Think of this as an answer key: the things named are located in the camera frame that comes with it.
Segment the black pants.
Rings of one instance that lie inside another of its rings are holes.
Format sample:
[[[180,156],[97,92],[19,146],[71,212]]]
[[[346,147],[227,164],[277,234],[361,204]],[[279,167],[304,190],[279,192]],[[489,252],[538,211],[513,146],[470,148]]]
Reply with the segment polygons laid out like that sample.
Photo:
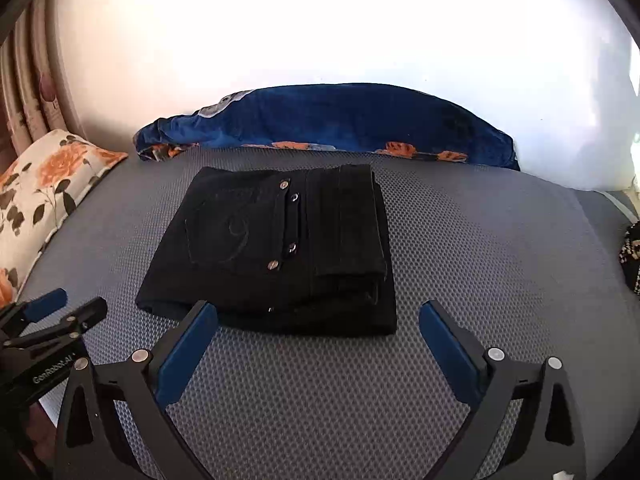
[[[238,330],[393,335],[387,216],[371,166],[201,169],[158,244],[136,304],[178,321],[200,300]]]

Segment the blue floral pillow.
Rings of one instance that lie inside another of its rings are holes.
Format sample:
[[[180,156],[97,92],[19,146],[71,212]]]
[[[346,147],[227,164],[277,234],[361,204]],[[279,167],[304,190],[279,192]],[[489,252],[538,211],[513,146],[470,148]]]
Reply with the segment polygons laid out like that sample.
[[[374,153],[518,169],[514,142],[465,108],[390,84],[294,84],[234,92],[134,135],[146,160],[189,148]]]

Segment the beige black knitted cloth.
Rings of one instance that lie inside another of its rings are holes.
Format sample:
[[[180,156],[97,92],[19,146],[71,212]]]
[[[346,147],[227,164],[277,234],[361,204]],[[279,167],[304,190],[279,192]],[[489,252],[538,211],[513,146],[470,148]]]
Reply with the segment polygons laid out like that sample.
[[[640,295],[640,222],[626,229],[623,245],[618,254],[623,269],[625,283],[629,289]]]

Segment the grey mesh mattress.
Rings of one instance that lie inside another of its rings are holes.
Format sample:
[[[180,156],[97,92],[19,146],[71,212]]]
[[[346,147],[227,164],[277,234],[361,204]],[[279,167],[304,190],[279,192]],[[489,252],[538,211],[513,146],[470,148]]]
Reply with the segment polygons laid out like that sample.
[[[201,167],[346,164],[370,164],[382,188],[396,335],[299,339],[221,328],[168,410],[198,459],[215,479],[424,478],[468,412],[420,336],[420,305],[435,299],[485,348],[563,361],[587,478],[596,478],[639,417],[639,298],[617,258],[627,218],[599,193],[505,169],[375,155],[194,148],[168,162],[131,157],[65,221],[23,297],[62,287],[62,312],[104,297],[107,318],[85,341],[94,362],[120,362],[175,324],[139,311],[134,298]]]

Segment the cream floral pillow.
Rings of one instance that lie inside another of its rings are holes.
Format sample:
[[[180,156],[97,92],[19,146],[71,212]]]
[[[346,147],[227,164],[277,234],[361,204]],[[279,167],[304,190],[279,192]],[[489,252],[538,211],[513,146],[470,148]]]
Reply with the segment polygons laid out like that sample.
[[[124,152],[100,148],[56,129],[34,142],[1,176],[1,305],[16,301],[52,236],[120,162]]]

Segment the patterned curtain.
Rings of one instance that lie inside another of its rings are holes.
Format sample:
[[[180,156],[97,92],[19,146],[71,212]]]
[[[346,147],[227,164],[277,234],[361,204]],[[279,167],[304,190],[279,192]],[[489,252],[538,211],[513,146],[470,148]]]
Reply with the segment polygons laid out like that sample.
[[[81,134],[58,44],[56,0],[32,0],[1,43],[1,167],[46,133]]]

